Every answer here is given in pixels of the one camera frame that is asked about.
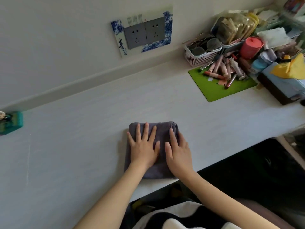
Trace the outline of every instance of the finger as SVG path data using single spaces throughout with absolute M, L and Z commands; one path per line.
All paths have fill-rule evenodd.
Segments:
M 136 142 L 140 142 L 141 141 L 141 132 L 140 132 L 140 124 L 137 124 L 137 131 L 135 133 L 136 137 L 135 137 L 135 141 Z
M 153 143 L 154 140 L 155 140 L 155 137 L 156 137 L 156 132 L 157 132 L 157 126 L 154 126 L 152 128 L 152 133 L 150 134 L 150 137 L 149 137 L 149 142 L 150 143 Z
M 179 132 L 179 146 L 185 148 L 186 141 L 181 132 Z
M 131 146 L 133 146 L 135 144 L 135 141 L 133 140 L 132 136 L 130 135 L 130 132 L 127 132 L 127 137 L 128 137 L 129 144 Z
M 171 146 L 169 142 L 165 142 L 165 154 L 166 154 L 166 161 L 169 162 L 173 159 L 173 153 L 171 150 Z
M 144 133 L 143 133 L 142 140 L 148 141 L 148 123 L 147 122 L 144 125 Z
M 171 142 L 172 147 L 179 146 L 172 128 L 170 128 L 170 142 Z
M 156 145 L 155 145 L 155 156 L 156 156 L 156 160 L 157 160 L 157 157 L 160 153 L 160 141 L 157 141 Z

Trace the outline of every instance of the forearm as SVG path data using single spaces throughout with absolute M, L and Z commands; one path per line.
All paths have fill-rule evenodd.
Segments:
M 130 164 L 121 179 L 92 207 L 74 229 L 117 229 L 145 168 Z
M 198 197 L 204 206 L 242 229 L 279 229 L 265 218 L 226 195 L 192 172 L 181 181 Z

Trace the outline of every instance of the green mat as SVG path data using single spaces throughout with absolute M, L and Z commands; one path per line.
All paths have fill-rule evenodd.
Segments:
M 217 84 L 219 81 L 218 79 L 208 81 L 209 76 L 204 75 L 204 71 L 208 70 L 209 67 L 210 66 L 206 67 L 202 72 L 199 72 L 198 68 L 189 70 L 189 74 L 209 102 L 219 100 L 257 85 L 257 83 L 249 77 L 247 80 L 235 79 L 231 86 L 228 89 L 225 89 L 224 85 Z

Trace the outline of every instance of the black stripe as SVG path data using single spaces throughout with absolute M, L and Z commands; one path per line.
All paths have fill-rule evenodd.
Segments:
M 145 229 L 162 229 L 163 224 L 168 219 L 176 219 L 186 228 L 221 229 L 227 222 L 205 206 L 199 206 L 193 215 L 185 218 L 167 212 L 156 213 L 148 220 Z

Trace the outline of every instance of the person's right hand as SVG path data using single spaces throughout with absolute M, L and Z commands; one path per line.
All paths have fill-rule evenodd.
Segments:
M 193 165 L 189 143 L 185 141 L 180 132 L 179 141 L 180 144 L 178 145 L 173 129 L 170 128 L 170 142 L 172 147 L 169 142 L 165 142 L 166 162 L 173 175 L 181 179 L 190 172 L 193 172 Z

